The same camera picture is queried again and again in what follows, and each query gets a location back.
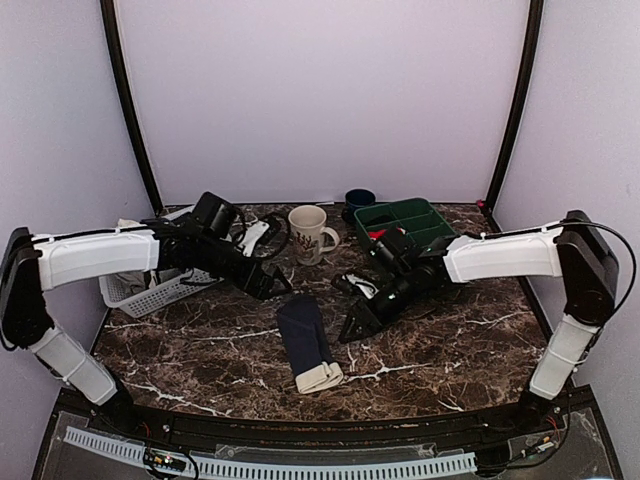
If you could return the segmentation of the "navy underwear white waistband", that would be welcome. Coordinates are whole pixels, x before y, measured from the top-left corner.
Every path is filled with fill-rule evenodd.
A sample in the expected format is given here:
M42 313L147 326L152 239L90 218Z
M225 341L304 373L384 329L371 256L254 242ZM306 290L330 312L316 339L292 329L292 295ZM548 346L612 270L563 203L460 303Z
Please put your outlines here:
M315 297L296 295L276 315L296 388L308 395L339 385L344 373L333 358Z

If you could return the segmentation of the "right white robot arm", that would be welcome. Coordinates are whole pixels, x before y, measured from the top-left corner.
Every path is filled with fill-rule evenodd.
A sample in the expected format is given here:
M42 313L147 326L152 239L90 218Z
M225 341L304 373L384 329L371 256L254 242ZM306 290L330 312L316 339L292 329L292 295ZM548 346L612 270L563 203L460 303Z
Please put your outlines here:
M349 343L385 330L419 297L450 284L481 279L560 278L566 304L559 325L522 396L510 413L521 434L534 432L554 400L597 342L606 323L626 302L617 294L619 262L603 235L612 228L572 210L556 223L491 234L442 236L418 245L399 227L372 239L368 255L390 276L371 297L349 309L339 340Z

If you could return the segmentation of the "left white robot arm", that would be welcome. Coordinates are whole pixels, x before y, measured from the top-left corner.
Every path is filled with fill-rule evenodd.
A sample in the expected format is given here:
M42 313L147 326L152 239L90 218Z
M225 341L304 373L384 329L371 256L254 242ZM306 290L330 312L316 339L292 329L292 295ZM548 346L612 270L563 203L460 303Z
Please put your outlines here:
M26 349L62 376L120 436L141 427L140 412L112 374L49 315L44 292L101 276L177 268L221 277L259 300L291 291L277 266L264 269L232 243L203 230L169 225L106 229L59 236L14 230L1 262L1 344Z

